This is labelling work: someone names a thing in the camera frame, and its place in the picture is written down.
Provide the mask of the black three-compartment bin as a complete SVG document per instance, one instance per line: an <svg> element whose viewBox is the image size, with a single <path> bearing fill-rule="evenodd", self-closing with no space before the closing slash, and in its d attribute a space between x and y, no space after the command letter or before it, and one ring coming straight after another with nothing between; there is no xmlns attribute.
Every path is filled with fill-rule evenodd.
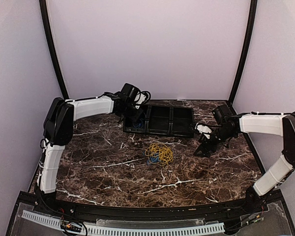
<svg viewBox="0 0 295 236"><path fill-rule="evenodd" d="M194 112L192 108L144 105L137 122L126 118L123 132L167 137L194 137Z"/></svg>

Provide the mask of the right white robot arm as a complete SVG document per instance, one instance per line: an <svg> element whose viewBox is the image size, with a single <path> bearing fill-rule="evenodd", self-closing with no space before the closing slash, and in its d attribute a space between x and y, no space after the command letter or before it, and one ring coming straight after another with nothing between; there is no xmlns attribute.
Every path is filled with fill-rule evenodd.
<svg viewBox="0 0 295 236"><path fill-rule="evenodd" d="M278 159L246 191L241 203L245 213L252 213L260 205L260 198L284 183L295 172L295 111L291 113L247 112L235 114L229 106L221 105L213 111L216 125L198 122L195 131L200 134L194 156L210 157L218 148L239 136L265 136L281 141Z"/></svg>

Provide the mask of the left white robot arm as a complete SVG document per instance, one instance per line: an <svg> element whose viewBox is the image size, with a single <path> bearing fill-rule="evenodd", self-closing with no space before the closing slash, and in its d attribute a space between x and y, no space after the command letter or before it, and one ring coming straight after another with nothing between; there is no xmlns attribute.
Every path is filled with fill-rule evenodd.
<svg viewBox="0 0 295 236"><path fill-rule="evenodd" d="M149 91L141 91L128 83L124 84L121 91L105 92L93 98L55 98L43 124L43 139L40 142L42 155L37 180L39 190L44 194L56 191L60 158L73 137L76 120L101 114L115 114L120 118L137 121L143 113L142 106L150 98Z"/></svg>

